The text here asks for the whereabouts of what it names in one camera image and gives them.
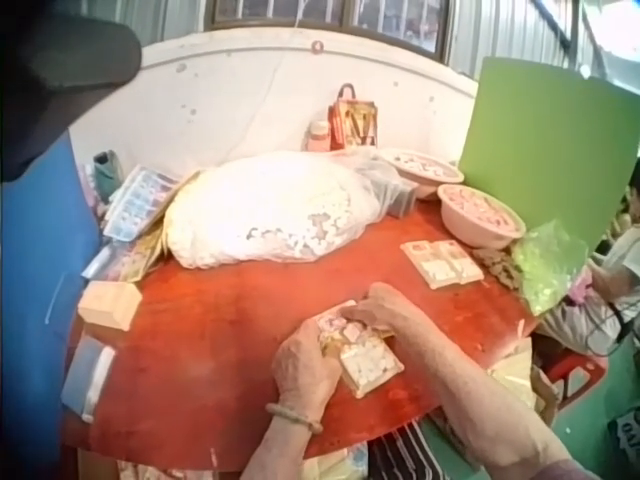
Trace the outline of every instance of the plastic stool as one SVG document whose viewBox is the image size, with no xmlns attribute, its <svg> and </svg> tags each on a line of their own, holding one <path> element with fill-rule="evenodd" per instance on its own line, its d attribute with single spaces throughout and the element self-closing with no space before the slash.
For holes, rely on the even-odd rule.
<svg viewBox="0 0 640 480">
<path fill-rule="evenodd" d="M 605 357 L 587 357 L 571 350 L 563 350 L 558 358 L 553 362 L 551 368 L 545 372 L 552 384 L 555 385 L 560 381 L 563 382 L 562 396 L 560 397 L 558 409 L 562 410 L 563 408 L 568 407 L 595 387 L 607 374 L 608 368 L 609 361 Z M 579 369 L 583 370 L 587 374 L 588 379 L 584 385 L 578 388 L 575 392 L 570 393 L 569 378 L 573 372 Z"/>
</svg>

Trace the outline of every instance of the floor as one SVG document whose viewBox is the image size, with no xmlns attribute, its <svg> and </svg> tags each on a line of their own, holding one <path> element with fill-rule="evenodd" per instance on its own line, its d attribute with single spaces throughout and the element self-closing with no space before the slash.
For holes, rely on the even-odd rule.
<svg viewBox="0 0 640 480">
<path fill-rule="evenodd" d="M 609 359 L 605 380 L 586 397 L 562 411 L 554 431 L 582 465 L 603 480 L 631 478 L 616 466 L 607 433 L 607 423 L 640 404 L 640 373 L 633 363 L 633 345 L 627 342 Z M 471 467 L 449 446 L 435 426 L 425 424 L 429 445 L 451 480 L 484 480 L 483 472 Z"/>
</svg>

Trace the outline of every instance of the bowl of candy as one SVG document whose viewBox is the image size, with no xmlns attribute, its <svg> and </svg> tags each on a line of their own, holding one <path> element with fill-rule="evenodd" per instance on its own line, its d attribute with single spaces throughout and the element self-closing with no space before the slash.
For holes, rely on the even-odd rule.
<svg viewBox="0 0 640 480">
<path fill-rule="evenodd" d="M 378 155 L 393 165 L 401 177 L 416 182 L 416 198 L 435 197 L 438 187 L 447 183 L 462 183 L 464 175 L 453 165 L 411 150 L 385 148 Z"/>
<path fill-rule="evenodd" d="M 527 231 L 507 205 L 465 185 L 441 185 L 442 222 L 451 234 L 474 248 L 502 250 Z"/>
</svg>

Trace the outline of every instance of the red table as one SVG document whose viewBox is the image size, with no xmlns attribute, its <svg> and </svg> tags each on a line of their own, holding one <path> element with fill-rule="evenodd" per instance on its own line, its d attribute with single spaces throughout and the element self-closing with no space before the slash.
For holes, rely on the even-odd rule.
<svg viewBox="0 0 640 480">
<path fill-rule="evenodd" d="M 220 470 L 241 470 L 270 420 L 264 405 L 276 399 L 270 366 L 278 345 L 303 319 L 359 298 L 374 281 L 404 292 L 475 361 L 492 365 L 518 341 L 520 320 L 526 335 L 534 319 L 492 277 L 430 290 L 399 246 L 447 238 L 439 206 L 421 204 L 315 263 L 194 271 L 169 262 L 142 283 L 131 331 L 106 338 L 118 354 L 95 423 L 88 428 L 68 414 L 64 442 L 160 468 L 210 469 L 213 449 Z M 340 384 L 307 456 L 375 438 L 437 406 L 391 343 L 406 371 L 362 400 Z"/>
</svg>

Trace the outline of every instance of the green cardboard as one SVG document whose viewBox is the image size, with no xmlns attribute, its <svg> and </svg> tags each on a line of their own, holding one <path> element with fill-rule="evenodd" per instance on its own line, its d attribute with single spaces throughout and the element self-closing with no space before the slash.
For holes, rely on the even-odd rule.
<svg viewBox="0 0 640 480">
<path fill-rule="evenodd" d="M 593 250 L 639 141 L 639 96 L 570 70 L 487 58 L 459 166 L 529 230 L 556 219 Z"/>
</svg>

